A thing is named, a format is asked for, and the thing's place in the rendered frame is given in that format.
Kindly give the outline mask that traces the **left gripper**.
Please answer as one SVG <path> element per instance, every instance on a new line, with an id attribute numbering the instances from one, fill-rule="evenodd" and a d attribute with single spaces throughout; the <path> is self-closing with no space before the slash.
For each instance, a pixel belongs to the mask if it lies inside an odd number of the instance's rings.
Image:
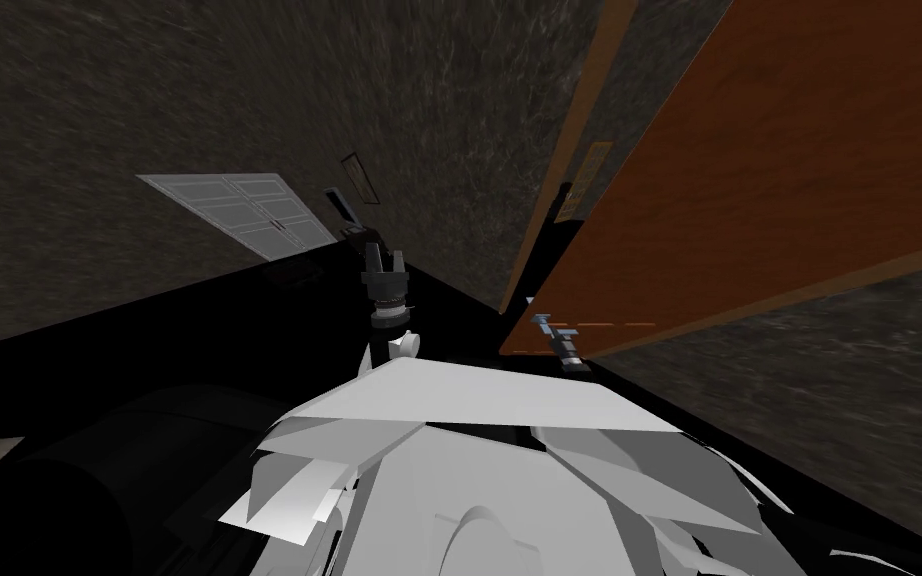
<path id="1" fill-rule="evenodd" d="M 366 271 L 361 274 L 361 281 L 366 286 L 367 296 L 374 302 L 402 302 L 408 293 L 409 273 L 405 269 L 404 255 L 401 250 L 392 252 L 392 269 L 383 269 L 382 249 L 377 242 L 368 242 L 365 246 Z"/>

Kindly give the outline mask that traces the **yellow paned window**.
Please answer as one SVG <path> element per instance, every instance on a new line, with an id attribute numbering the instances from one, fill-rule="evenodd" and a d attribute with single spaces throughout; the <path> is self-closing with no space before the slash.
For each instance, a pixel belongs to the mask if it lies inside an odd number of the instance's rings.
<path id="1" fill-rule="evenodd" d="M 564 222 L 573 217 L 613 146 L 614 141 L 591 143 L 571 187 L 564 196 L 564 201 L 560 204 L 554 218 L 555 222 Z"/>

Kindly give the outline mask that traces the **orange-brown wooden door leaf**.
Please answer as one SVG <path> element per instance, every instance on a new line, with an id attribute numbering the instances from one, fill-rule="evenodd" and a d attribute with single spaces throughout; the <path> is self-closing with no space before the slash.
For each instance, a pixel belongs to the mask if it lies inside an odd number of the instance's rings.
<path id="1" fill-rule="evenodd" d="M 922 0 L 733 0 L 528 307 L 599 357 L 922 270 Z"/>

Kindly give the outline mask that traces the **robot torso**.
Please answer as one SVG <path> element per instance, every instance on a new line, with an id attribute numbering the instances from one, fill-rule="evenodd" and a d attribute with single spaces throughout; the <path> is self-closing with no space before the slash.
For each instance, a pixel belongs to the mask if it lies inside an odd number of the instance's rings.
<path id="1" fill-rule="evenodd" d="M 284 415 L 222 522 L 251 576 L 806 576 L 750 472 L 594 383 L 402 358 Z"/>

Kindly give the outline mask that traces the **brown framed wall picture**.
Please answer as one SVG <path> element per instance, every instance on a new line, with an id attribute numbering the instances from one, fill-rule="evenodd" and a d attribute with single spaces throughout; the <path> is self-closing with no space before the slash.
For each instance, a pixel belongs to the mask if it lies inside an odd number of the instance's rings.
<path id="1" fill-rule="evenodd" d="M 358 155 L 352 152 L 341 160 L 341 165 L 362 202 L 367 205 L 379 205 L 378 195 Z"/>

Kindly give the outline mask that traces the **white panelled double door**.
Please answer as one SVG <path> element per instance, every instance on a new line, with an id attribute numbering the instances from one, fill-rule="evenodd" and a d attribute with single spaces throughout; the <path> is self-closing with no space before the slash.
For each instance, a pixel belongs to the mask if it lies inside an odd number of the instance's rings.
<path id="1" fill-rule="evenodd" d="M 155 174 L 140 179 L 268 261 L 336 242 L 276 173 Z"/>

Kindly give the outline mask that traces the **dark pale-framed wall picture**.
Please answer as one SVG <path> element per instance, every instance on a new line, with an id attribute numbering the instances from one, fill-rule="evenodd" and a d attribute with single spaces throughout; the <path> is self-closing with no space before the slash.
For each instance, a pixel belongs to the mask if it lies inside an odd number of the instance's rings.
<path id="1" fill-rule="evenodd" d="M 338 188 L 330 187 L 325 189 L 323 193 L 350 227 L 364 228 L 364 224 L 361 222 L 355 210 L 351 208 Z"/>

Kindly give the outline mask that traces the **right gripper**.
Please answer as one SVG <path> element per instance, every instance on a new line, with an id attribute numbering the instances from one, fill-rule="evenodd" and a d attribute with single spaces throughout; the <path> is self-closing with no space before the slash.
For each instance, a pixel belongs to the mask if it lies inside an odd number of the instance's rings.
<path id="1" fill-rule="evenodd" d="M 577 329 L 558 327 L 549 324 L 549 320 L 550 314 L 535 314 L 531 318 L 531 321 L 539 326 L 542 331 L 547 331 L 549 333 L 552 340 L 570 341 L 573 336 L 579 334 Z"/>

